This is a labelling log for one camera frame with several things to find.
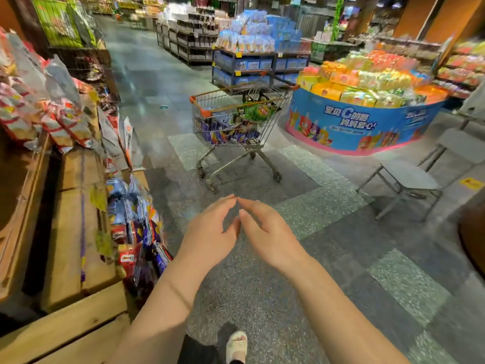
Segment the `floor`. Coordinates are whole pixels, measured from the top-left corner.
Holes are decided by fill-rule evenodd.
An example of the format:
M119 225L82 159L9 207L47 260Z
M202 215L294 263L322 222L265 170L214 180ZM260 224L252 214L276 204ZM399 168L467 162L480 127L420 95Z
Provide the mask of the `floor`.
M354 191L380 158L417 163L439 134L459 125L458 119L440 113L418 142L348 157L300 144L284 132L281 118L264 151L282 182L272 180L261 158L244 158L217 176L219 194L213 195L195 171L207 147L192 133L189 103L189 95L215 89L210 67L186 66L157 45L154 32L130 30L109 18L101 18L100 25L112 56L121 115L130 117L140 140L145 174L174 254L190 219L219 196L259 199L281 213L307 252L412 363L485 362L485 288L461 250L454 217L474 191L454 183L427 223L419 222L426 203L412 199L374 221L391 196L378 179L365 187L366 194ZM470 131L484 135L473 126ZM217 169L239 153L220 148L204 165ZM465 169L445 154L432 173L446 181ZM485 169L466 177L484 181ZM244 235L205 278L188 333L223 357L225 340L236 328L248 334L248 363L328 362L294 290L251 252Z

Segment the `metal shopping cart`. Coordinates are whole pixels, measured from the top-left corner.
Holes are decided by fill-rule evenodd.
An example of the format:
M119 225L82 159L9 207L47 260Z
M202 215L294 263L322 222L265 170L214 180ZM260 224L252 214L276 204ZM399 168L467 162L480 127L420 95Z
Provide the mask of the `metal shopping cart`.
M210 149L197 161L197 172L206 177L202 161L217 147L242 147L245 149L238 157L223 165L206 177L206 185L212 193L217 192L213 179L224 168L235 164L249 155L251 159L258 154L273 171L273 180L280 182L282 176L270 159L261 151L279 113L286 108L293 91L298 88L294 83L279 79L277 86L271 85L264 75L252 84L239 84L225 89L191 96L193 130Z

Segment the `chair seat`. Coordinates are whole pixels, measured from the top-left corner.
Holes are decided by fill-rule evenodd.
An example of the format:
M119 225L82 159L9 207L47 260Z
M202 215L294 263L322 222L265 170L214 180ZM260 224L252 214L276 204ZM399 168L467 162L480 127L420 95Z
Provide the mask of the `chair seat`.
M423 169L397 159L381 161L385 170L403 187L408 189L436 190L441 186Z

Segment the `shopping cart frame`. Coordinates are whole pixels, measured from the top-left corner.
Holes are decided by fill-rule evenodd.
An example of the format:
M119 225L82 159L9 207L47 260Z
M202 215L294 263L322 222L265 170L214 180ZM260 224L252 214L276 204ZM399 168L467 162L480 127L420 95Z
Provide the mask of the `shopping cart frame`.
M266 74L269 75L270 77L272 77L274 80L279 80L282 83L282 85L275 87L274 85L264 83L263 81L256 81L253 84L243 83L243 84L233 85L233 86L230 86L230 87L225 87L225 88L222 88L222 89L210 91L210 92L207 92L207 93L202 93L200 95L191 96L190 102L192 104L192 119L193 119L194 132L197 134L198 130L202 130L202 128L200 127L201 122L203 120L209 119L210 117L213 117L213 114L215 112L222 112L225 109L236 108L236 107L244 108L244 107L247 107L249 105L255 105L255 104L261 104L261 103L269 102L268 100L261 101L261 95L266 97L265 93L268 93L268 92L270 92L273 95L278 94L278 93L281 94L281 97L277 97L276 99L270 100L270 101L278 102L280 104L279 109L281 109L281 106L283 104L289 103L289 101L291 100L293 91L298 89L300 86L297 85L297 84L294 84L291 81L281 79L281 78L275 76L272 73L264 72L264 73L261 74L261 76L263 77ZM203 96L207 96L207 95L211 95L211 94L216 95L219 92L224 92L227 95L230 95L231 93L232 94L237 93L237 95L242 95L243 104L242 105L233 105L233 106L224 107L224 108L220 108L220 109L219 108L210 109L210 110L202 107L199 104L202 101ZM254 95L254 94L258 94L259 100L255 101L255 102L252 101L250 103L247 103L248 97L251 97L251 95ZM276 120L277 120L276 113L277 112L278 112L278 110L275 109L273 116L267 120L267 123L263 124L263 125L266 125L267 127L264 128L264 132L262 133L260 139L258 139L258 138L249 139L249 140L247 140L243 143L226 142L226 143L223 143L223 144L217 143L217 144L210 145L210 149L197 161L196 169L197 169L197 173L198 173L200 178L205 177L205 184L206 184L206 186L208 187L208 189L211 193L215 194L217 192L217 186L213 182L214 177L217 174L219 174L222 170L224 170L225 168L234 165L240 159L242 159L242 158L244 158L248 155L253 160L254 158L256 158L256 154L258 154L264 160L264 162L271 168L271 170L273 172L273 180L277 183L279 183L282 180L283 177L282 177L281 173L278 171L276 166L270 161L270 159L262 152L264 144L266 143L266 140L268 139L269 135L271 134L273 127L276 124ZM209 156L211 153L213 153L218 146L237 146L237 147L244 148L245 151L244 151L244 153L241 153L238 157L234 158L233 160L231 160L227 164L223 165L222 167L218 168L217 170L213 171L211 174L209 174L207 176L206 171L202 167L202 161L205 158L207 158L207 156Z

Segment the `shopping cart wheel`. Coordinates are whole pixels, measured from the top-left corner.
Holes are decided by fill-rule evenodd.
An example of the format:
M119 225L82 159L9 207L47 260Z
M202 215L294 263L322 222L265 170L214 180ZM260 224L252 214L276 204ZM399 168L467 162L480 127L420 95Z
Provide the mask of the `shopping cart wheel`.
M207 184L207 187L209 188L209 191L212 193L212 194L216 194L217 193L217 187L214 185L214 184Z
M279 171L273 171L273 180L277 183L279 183L281 181L283 177L281 176L281 174L279 173Z
M204 171L204 169L202 167L199 167L199 168L197 168L197 174L199 174L200 178L204 178L204 176L206 175L206 172Z

